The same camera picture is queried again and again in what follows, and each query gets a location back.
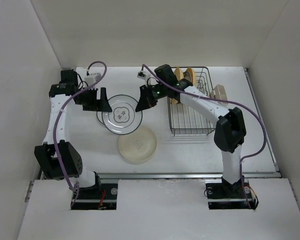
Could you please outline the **cream plate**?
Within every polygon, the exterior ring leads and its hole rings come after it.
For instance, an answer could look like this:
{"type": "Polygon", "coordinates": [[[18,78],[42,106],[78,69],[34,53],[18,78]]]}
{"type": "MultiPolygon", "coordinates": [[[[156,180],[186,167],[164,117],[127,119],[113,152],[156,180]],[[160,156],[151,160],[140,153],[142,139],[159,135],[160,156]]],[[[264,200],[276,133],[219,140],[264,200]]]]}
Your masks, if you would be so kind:
{"type": "Polygon", "coordinates": [[[117,142],[121,156],[134,165],[147,162],[155,154],[157,144],[155,133],[146,126],[140,126],[130,134],[121,135],[117,142]]]}

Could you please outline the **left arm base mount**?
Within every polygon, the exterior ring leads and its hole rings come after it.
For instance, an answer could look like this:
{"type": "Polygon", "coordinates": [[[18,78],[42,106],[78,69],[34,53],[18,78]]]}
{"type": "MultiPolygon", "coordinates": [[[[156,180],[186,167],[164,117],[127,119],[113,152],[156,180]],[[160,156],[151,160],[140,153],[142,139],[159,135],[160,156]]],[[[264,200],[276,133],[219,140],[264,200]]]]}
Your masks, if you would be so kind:
{"type": "Polygon", "coordinates": [[[109,211],[117,209],[118,182],[101,183],[100,186],[80,188],[71,210],[109,211]]]}

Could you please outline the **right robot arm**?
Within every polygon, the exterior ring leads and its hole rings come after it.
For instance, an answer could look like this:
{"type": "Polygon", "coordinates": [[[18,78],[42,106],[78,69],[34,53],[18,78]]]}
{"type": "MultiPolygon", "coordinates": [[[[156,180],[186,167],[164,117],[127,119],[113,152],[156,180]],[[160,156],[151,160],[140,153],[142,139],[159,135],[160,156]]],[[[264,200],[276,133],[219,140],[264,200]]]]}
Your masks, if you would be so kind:
{"type": "Polygon", "coordinates": [[[145,84],[135,108],[141,112],[154,107],[158,100],[169,97],[203,115],[214,126],[214,143],[221,150],[223,173],[221,183],[212,187],[221,199],[241,198],[244,178],[240,168],[242,145],[247,134],[242,111],[227,108],[219,100],[208,98],[188,79],[178,80],[168,64],[157,67],[153,75],[157,83],[145,84]]]}

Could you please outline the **tan rimmed patterned plate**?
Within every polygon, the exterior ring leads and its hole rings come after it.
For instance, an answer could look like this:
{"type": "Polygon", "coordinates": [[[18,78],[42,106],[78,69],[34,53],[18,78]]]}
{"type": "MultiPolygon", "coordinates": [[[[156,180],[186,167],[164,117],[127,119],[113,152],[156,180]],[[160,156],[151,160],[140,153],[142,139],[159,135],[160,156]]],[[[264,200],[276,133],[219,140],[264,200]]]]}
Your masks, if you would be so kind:
{"type": "Polygon", "coordinates": [[[191,82],[194,86],[197,84],[197,75],[193,68],[188,67],[183,73],[185,79],[191,82]]]}

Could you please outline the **white plate with black rings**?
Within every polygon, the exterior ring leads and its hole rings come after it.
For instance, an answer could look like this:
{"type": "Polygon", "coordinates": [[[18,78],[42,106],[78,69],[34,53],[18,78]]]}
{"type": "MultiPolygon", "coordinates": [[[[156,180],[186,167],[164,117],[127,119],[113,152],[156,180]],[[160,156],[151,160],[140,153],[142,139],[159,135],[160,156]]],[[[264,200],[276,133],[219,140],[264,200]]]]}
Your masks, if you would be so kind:
{"type": "Polygon", "coordinates": [[[97,111],[96,112],[96,118],[97,118],[97,121],[100,123],[100,125],[105,128],[106,125],[103,121],[103,112],[102,111],[97,111]]]}

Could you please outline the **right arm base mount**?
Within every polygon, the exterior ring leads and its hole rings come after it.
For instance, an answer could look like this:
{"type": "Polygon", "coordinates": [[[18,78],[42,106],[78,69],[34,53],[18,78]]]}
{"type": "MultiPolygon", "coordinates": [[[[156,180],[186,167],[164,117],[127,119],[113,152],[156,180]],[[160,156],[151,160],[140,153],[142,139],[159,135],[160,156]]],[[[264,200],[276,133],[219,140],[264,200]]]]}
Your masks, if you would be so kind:
{"type": "Polygon", "coordinates": [[[248,182],[244,188],[239,181],[234,192],[226,192],[221,182],[208,182],[205,184],[204,195],[207,197],[210,210],[256,210],[259,199],[248,182]]]}

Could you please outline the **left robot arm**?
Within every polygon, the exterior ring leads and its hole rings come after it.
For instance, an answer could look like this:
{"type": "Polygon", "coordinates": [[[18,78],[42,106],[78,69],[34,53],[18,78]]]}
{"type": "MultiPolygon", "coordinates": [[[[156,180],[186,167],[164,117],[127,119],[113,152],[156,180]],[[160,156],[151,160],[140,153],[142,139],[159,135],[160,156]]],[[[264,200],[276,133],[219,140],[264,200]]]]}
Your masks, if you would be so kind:
{"type": "Polygon", "coordinates": [[[73,69],[60,72],[60,82],[49,91],[50,116],[46,135],[41,145],[34,148],[40,168],[49,180],[70,180],[69,188],[83,189],[90,198],[101,195],[102,186],[97,173],[83,166],[82,157],[70,143],[71,118],[75,105],[83,111],[110,113],[106,88],[80,87],[79,74],[73,69]]]}

